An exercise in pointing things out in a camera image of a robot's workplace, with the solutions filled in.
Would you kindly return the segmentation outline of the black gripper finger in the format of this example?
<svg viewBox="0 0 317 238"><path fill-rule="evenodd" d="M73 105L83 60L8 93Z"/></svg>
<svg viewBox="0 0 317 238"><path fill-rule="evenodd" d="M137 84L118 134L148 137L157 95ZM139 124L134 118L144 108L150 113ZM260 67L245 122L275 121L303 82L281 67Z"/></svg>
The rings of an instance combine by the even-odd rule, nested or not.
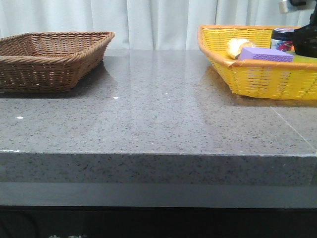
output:
<svg viewBox="0 0 317 238"><path fill-rule="evenodd" d="M295 29L292 35L295 53L305 57L317 57L317 26L306 25Z"/></svg>

